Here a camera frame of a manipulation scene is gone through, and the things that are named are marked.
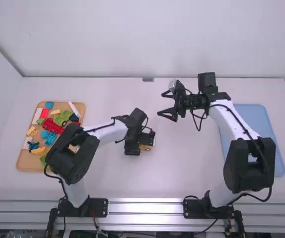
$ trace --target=white lego brick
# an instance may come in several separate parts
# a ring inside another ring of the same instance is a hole
[[[37,123],[37,119],[40,118],[40,115],[41,115],[41,112],[42,112],[42,109],[43,108],[37,108],[36,112],[35,112],[35,115],[34,115],[34,118],[32,120],[32,123],[31,124],[38,124]]]
[[[25,137],[21,149],[23,149],[23,150],[28,150],[29,149],[29,144],[27,143],[28,141],[30,141],[30,142],[32,141],[32,136],[26,136]]]
[[[72,111],[74,112],[74,114],[78,117],[81,118],[81,114],[78,112],[78,110],[76,109],[76,107],[74,106],[74,104],[72,102],[69,102],[69,106],[71,107]]]

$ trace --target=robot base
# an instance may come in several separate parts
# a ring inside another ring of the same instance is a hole
[[[75,208],[64,197],[59,200],[58,217],[106,217],[108,200],[106,198],[88,198],[79,207]]]
[[[184,199],[183,216],[186,219],[234,219],[233,206],[222,206],[218,208],[207,206],[205,198],[201,200]]]

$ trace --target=blue lego piece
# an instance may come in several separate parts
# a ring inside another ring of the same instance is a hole
[[[41,132],[41,138],[46,139],[46,138],[48,138],[49,134],[50,133],[47,130],[44,130]]]
[[[54,102],[46,102],[45,103],[45,107],[48,108],[48,109],[52,109],[53,105],[54,105]]]
[[[29,153],[31,152],[31,150],[38,149],[40,147],[39,142],[28,141],[27,143],[29,144]]]
[[[51,132],[51,133],[49,134],[48,139],[47,139],[47,141],[45,142],[45,144],[46,144],[47,146],[53,145],[53,143],[54,143],[54,141],[55,141],[56,138],[57,138],[57,134]]]
[[[70,119],[70,121],[76,121],[76,122],[79,121],[79,118],[74,113],[70,116],[69,119]]]

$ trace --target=metal extrusion frame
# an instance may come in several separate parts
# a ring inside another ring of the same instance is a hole
[[[208,227],[212,219],[185,219],[183,199],[175,198],[108,198],[108,216],[97,218],[107,231],[185,231],[198,232]],[[0,200],[0,229],[45,230],[51,208],[58,201]],[[285,203],[235,203],[242,211],[246,232],[285,233]],[[95,227],[91,218],[66,218],[66,231]],[[232,221],[234,230],[237,227]],[[55,230],[63,229],[63,218],[57,218]],[[210,229],[223,232],[223,220]]]

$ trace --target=red lego brick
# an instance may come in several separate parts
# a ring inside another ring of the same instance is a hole
[[[53,122],[53,118],[46,118],[45,121],[43,122],[42,126],[46,130],[49,130],[49,131],[56,133],[56,134],[62,134],[62,132],[64,131],[63,127],[56,125]]]
[[[81,123],[80,123],[80,122],[78,122],[78,121],[72,121],[72,123],[75,123],[75,124],[81,125]]]
[[[40,115],[40,118],[47,118],[49,110],[50,109],[48,109],[48,108],[43,108],[42,112],[41,112],[41,115]]]

